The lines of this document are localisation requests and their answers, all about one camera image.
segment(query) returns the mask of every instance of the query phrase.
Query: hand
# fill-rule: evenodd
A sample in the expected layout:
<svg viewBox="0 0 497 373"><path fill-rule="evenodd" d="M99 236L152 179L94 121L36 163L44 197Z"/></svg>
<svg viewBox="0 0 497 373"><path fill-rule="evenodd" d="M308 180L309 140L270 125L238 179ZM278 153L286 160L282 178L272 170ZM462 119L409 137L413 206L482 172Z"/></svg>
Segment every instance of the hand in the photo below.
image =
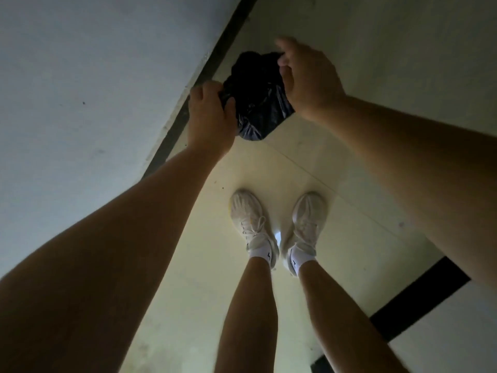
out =
<svg viewBox="0 0 497 373"><path fill-rule="evenodd" d="M284 52L278 64L288 100L304 118L318 121L323 111L345 97L335 67L323 52L295 38L278 38L276 45Z"/></svg>
<svg viewBox="0 0 497 373"><path fill-rule="evenodd" d="M190 91L190 121L188 145L207 149L224 156L233 145L237 134L235 99L230 98L223 110L219 92L223 85L207 81Z"/></svg>

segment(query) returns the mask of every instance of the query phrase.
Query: right hand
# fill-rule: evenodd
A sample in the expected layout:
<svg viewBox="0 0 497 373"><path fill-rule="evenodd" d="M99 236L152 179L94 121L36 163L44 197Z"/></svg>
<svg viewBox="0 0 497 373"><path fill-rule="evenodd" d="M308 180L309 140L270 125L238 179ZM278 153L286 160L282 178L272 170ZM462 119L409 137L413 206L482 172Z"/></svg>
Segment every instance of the right hand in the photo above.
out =
<svg viewBox="0 0 497 373"><path fill-rule="evenodd" d="M295 38L278 38L276 45L284 52L278 64L288 100L297 113L318 122L323 112L345 97L335 67L323 52Z"/></svg>

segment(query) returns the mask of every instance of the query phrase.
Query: black strip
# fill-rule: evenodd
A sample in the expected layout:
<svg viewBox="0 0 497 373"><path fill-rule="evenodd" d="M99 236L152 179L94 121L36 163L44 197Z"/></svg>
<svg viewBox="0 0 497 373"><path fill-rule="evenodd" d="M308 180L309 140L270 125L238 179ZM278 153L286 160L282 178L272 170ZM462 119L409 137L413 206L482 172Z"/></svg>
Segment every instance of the black strip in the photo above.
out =
<svg viewBox="0 0 497 373"><path fill-rule="evenodd" d="M470 278L452 261L443 257L416 281L374 313L370 320L390 342L454 294ZM311 365L313 373L332 373L324 356Z"/></svg>
<svg viewBox="0 0 497 373"><path fill-rule="evenodd" d="M214 76L221 62L223 61L224 56L226 56L228 49L230 49L231 44L238 35L238 32L242 28L245 20L252 11L252 8L256 2L257 0L241 0L239 2L237 8L233 13L233 16L226 25L226 28L220 36L218 42L216 43L211 56L205 63L202 72L200 72L200 74L198 75L195 85L199 85L207 80L210 80ZM174 144L176 144L176 141L178 141L189 119L188 100L189 98L187 98L183 103L183 106L181 107L170 130L167 132L164 140L162 141L162 143L158 147L157 152L152 158L149 167L145 171L143 178L154 173L158 168L162 166L162 164L165 162L165 160L167 160L167 157L171 153Z"/></svg>

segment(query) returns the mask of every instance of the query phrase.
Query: left hand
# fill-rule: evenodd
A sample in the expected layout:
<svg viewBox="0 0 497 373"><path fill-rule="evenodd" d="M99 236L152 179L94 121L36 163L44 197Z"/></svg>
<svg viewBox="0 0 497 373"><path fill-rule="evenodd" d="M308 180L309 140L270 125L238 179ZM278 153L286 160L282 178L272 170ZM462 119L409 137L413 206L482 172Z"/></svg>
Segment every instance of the left hand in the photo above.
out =
<svg viewBox="0 0 497 373"><path fill-rule="evenodd" d="M188 145L214 151L224 156L237 135L235 99L230 98L223 110L219 92L223 85L207 81L190 91Z"/></svg>

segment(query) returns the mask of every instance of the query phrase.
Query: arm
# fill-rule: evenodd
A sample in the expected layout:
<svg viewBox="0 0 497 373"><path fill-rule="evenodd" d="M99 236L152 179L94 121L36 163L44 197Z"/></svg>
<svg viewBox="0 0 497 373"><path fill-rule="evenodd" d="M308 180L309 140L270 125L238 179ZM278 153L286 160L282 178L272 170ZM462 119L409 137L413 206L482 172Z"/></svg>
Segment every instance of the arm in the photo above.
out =
<svg viewBox="0 0 497 373"><path fill-rule="evenodd" d="M210 171L236 135L208 82L188 148L47 242L0 282L1 371L117 371Z"/></svg>
<svg viewBox="0 0 497 373"><path fill-rule="evenodd" d="M295 110L347 144L471 278L497 286L497 139L347 96L323 53L277 44Z"/></svg>

